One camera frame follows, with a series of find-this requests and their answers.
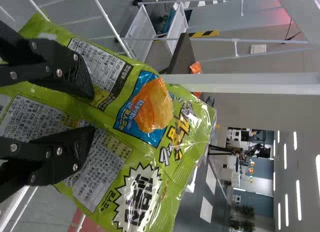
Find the orange chip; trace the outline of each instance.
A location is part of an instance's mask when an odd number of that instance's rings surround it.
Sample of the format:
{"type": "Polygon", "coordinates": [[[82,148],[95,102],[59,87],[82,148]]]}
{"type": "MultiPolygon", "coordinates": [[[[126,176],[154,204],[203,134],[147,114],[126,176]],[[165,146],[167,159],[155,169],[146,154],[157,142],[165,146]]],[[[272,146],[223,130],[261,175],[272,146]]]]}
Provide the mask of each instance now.
{"type": "Polygon", "coordinates": [[[143,100],[139,112],[134,118],[139,129],[151,133],[165,128],[173,118],[173,102],[161,78],[146,83],[132,99],[134,104],[143,100]]]}

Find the orange object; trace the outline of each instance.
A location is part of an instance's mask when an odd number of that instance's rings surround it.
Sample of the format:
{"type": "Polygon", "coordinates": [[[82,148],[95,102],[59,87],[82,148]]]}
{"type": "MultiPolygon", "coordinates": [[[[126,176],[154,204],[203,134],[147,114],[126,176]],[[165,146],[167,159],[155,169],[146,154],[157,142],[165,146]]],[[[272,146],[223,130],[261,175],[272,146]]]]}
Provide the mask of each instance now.
{"type": "Polygon", "coordinates": [[[140,100],[143,105],[134,120],[141,131],[151,133],[163,129],[174,117],[174,104],[161,78],[146,83],[132,99],[132,103],[136,105],[140,100]]]}
{"type": "Polygon", "coordinates": [[[192,74],[202,74],[202,66],[200,62],[195,62],[193,65],[190,65],[192,74]]]}
{"type": "MultiPolygon", "coordinates": [[[[192,74],[202,74],[202,66],[200,62],[195,62],[193,65],[190,65],[191,73],[192,74]]],[[[195,97],[198,99],[200,98],[202,92],[192,92],[195,97]]]]}

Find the gray floor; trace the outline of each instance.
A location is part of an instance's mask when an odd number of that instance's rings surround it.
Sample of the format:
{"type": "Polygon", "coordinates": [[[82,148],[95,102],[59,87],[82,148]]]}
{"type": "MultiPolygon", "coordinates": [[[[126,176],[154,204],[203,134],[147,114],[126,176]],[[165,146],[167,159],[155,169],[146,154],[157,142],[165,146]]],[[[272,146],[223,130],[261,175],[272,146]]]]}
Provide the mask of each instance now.
{"type": "Polygon", "coordinates": [[[206,183],[209,160],[197,170],[194,193],[186,192],[182,198],[179,211],[175,218],[173,232],[227,232],[231,207],[228,205],[221,187],[216,182],[215,195],[206,183]],[[205,197],[213,206],[211,223],[200,218],[202,200],[205,197]]]}

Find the plastic packaging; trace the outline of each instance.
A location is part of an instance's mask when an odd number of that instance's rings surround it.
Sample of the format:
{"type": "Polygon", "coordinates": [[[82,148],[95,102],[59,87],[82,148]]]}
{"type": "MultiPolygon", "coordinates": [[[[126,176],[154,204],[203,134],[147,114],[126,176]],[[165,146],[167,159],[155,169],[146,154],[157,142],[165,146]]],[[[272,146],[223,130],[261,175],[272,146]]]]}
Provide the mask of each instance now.
{"type": "Polygon", "coordinates": [[[55,187],[108,232],[171,231],[181,194],[208,146],[216,113],[150,66],[34,15],[28,38],[55,38],[79,52],[94,101],[29,82],[0,87],[0,136],[29,141],[97,127],[83,168],[55,187]]]}

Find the white starburst graphic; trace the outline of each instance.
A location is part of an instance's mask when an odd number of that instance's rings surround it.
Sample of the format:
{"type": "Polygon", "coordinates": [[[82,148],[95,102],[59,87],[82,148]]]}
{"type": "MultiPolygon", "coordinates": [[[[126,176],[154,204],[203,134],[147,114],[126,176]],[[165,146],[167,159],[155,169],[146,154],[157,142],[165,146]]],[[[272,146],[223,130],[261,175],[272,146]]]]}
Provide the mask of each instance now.
{"type": "Polygon", "coordinates": [[[159,198],[160,176],[158,167],[143,167],[141,163],[136,169],[130,167],[129,174],[123,176],[124,185],[116,188],[120,196],[114,201],[117,208],[113,218],[122,232],[144,231],[159,198]]]}

